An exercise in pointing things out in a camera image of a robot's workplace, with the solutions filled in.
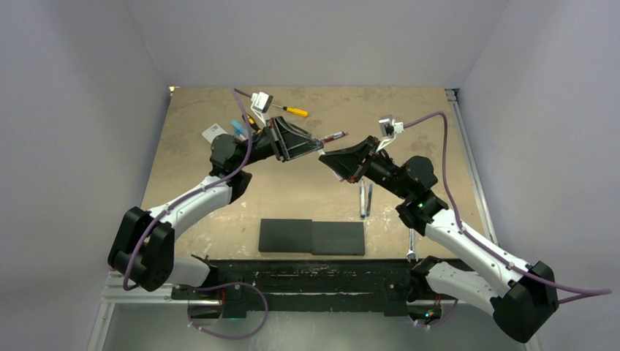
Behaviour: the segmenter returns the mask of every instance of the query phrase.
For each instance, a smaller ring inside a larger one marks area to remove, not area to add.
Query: wooden tabletop
[[[392,114],[397,121],[409,122],[434,111],[449,117],[447,177],[461,216],[483,232],[472,179],[469,176],[443,88],[364,88],[364,87],[251,87],[243,91],[265,91],[273,103],[299,107],[308,118],[272,107],[270,116],[284,116],[315,137],[341,130],[349,136],[326,145],[325,150],[352,146],[369,135],[381,136],[380,116]],[[249,99],[243,98],[249,111]],[[218,123],[228,132],[230,122],[241,121],[241,112],[230,88],[177,88],[159,140],[148,180],[143,208],[161,205],[192,188],[211,170],[210,145],[201,133]],[[419,124],[398,136],[386,150],[397,165],[414,155],[427,156],[441,177],[443,123],[440,118]],[[266,254],[258,252],[261,218],[297,218],[315,221],[360,221],[357,184],[340,183],[331,170],[309,154],[291,162],[266,159],[244,168],[253,175],[246,193],[233,204],[220,208],[187,230],[175,243],[180,255],[209,254],[212,258],[327,258],[310,254]],[[446,200],[440,181],[433,190]],[[402,200],[383,188],[374,187],[372,212],[364,220],[367,258],[404,258],[409,248],[409,231],[394,209]],[[454,254],[418,236],[421,257],[443,258]]]

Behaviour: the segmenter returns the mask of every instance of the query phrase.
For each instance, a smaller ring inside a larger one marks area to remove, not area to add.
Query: wrench
[[[417,262],[417,253],[415,252],[415,230],[409,229],[409,252],[407,252],[407,262],[415,260]]]

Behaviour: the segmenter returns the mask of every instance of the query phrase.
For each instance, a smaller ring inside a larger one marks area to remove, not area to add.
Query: black foam block
[[[312,222],[312,254],[365,255],[363,222]]]
[[[311,219],[261,219],[260,252],[311,252]]]

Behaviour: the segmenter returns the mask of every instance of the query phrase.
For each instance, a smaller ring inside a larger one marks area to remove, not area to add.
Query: marker
[[[329,143],[330,141],[340,139],[341,137],[346,137],[347,135],[349,135],[349,133],[347,132],[337,132],[324,137],[323,139],[321,139],[321,141],[325,144]]]
[[[364,180],[362,179],[360,181],[360,217],[362,217],[362,219],[366,217],[366,206],[364,206],[364,197],[366,197],[366,194],[364,194],[364,192]]]
[[[370,217],[370,202],[372,201],[372,183],[368,185],[368,203],[366,204],[366,216]]]

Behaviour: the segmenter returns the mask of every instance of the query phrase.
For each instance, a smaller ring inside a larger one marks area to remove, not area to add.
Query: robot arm
[[[427,257],[411,271],[408,300],[414,301],[428,292],[453,296],[492,315],[513,339],[527,342],[558,309],[557,292],[513,268],[552,282],[553,271],[542,262],[530,265],[511,255],[463,223],[463,228],[480,245],[503,256],[511,266],[499,262],[470,240],[457,225],[454,211],[431,190],[437,183],[431,160],[414,156],[401,166],[395,165],[384,147],[403,130],[402,124],[391,116],[382,117],[379,122],[382,140],[369,136],[356,146],[326,152],[319,160],[350,183],[365,176],[404,199],[396,206],[401,221],[449,249],[474,270],[460,271],[435,257]]]
[[[322,149],[322,142],[305,130],[282,117],[269,118],[266,111],[270,103],[271,96],[265,93],[252,96],[252,110],[265,127],[254,135],[246,165],[271,156],[286,162]],[[234,202],[246,191],[252,179],[250,173],[241,170],[227,181],[221,180],[242,165],[248,147],[248,140],[239,141],[231,135],[219,135],[211,144],[213,170],[198,185],[147,211],[138,207],[128,210],[108,255],[108,265],[125,274],[140,237],[154,222],[155,214],[162,214],[155,217],[158,221],[152,228],[148,243],[140,247],[129,278],[147,291],[153,291],[164,283],[202,286],[210,271],[216,268],[201,257],[175,257],[174,243],[204,216]],[[221,183],[207,189],[214,182]],[[180,199],[183,199],[181,203],[169,210],[170,204]]]

